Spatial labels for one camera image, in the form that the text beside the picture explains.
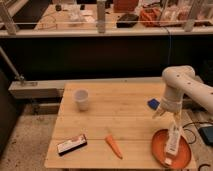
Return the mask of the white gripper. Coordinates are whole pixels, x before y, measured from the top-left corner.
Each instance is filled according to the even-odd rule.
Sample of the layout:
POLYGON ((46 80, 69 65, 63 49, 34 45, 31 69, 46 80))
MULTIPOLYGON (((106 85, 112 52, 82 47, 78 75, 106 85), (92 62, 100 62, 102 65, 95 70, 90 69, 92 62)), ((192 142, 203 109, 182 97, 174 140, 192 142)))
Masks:
POLYGON ((161 99, 160 106, 162 108, 158 107, 155 113, 153 114, 152 118, 155 119, 157 117, 161 117, 166 111, 172 112, 176 126, 179 129, 181 127, 181 111, 180 110, 182 109, 182 103, 174 102, 163 97, 161 99))

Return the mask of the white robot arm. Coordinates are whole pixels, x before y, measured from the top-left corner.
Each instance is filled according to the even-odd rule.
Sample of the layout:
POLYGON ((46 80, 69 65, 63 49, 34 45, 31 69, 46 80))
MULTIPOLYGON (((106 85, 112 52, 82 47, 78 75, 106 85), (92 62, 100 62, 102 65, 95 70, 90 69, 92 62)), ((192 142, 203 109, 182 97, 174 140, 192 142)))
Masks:
POLYGON ((189 66, 170 66, 163 70, 162 79, 165 91, 157 107, 154 118, 171 112, 176 125, 181 124, 183 96, 187 95, 196 103, 213 114, 213 87, 195 79, 195 70, 189 66))

